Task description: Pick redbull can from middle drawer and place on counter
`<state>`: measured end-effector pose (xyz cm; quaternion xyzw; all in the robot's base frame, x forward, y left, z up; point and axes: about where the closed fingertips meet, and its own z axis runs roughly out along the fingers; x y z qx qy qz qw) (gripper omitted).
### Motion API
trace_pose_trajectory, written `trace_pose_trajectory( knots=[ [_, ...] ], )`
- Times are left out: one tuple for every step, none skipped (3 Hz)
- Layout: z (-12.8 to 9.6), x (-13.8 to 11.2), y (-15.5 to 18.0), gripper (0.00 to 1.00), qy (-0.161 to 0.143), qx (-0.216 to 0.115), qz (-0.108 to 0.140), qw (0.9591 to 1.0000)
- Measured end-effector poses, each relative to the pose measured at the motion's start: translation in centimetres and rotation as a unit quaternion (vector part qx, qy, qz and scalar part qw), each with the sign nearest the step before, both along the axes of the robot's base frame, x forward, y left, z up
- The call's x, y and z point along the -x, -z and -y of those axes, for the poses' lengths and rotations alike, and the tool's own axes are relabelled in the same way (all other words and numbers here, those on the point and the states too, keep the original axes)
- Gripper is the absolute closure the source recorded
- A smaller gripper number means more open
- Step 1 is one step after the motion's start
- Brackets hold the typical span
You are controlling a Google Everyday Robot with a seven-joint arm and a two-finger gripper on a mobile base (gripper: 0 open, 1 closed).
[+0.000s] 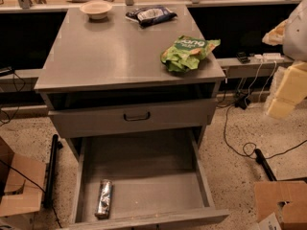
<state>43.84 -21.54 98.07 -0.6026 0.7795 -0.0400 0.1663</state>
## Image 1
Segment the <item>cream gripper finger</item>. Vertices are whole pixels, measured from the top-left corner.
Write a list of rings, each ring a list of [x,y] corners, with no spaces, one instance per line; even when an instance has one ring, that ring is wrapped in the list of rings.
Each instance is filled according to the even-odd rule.
[[[285,26],[287,20],[280,22],[262,38],[262,42],[271,46],[282,45],[284,43]]]
[[[287,68],[279,67],[266,99],[266,114],[275,119],[286,118],[306,97],[307,63],[295,61]]]

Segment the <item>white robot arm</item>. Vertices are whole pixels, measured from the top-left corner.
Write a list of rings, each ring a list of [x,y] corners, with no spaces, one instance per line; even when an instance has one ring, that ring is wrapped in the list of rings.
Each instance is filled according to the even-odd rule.
[[[273,76],[266,113],[275,119],[287,117],[307,97],[307,0],[262,38],[265,44],[281,45],[283,54],[294,60],[279,67]]]

